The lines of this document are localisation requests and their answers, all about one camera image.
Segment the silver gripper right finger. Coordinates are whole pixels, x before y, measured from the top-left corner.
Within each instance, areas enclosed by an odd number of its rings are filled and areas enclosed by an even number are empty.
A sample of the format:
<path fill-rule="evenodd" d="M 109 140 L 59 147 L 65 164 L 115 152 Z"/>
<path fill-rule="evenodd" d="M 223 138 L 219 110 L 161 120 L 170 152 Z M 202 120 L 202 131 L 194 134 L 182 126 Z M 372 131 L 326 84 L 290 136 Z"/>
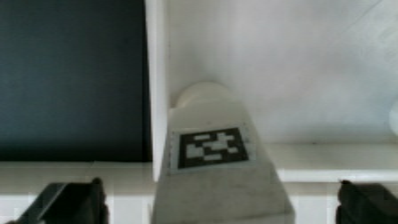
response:
<path fill-rule="evenodd" d="M 398 197 L 379 183 L 342 181 L 337 224 L 398 224 Z"/>

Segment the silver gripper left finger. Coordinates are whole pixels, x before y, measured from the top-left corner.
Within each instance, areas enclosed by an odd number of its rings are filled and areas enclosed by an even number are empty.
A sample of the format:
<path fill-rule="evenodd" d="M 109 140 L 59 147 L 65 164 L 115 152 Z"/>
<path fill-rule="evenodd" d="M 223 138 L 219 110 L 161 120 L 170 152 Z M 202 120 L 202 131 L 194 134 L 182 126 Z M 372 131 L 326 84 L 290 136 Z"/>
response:
<path fill-rule="evenodd" d="M 15 224 L 109 224 L 104 181 L 51 183 Z"/>

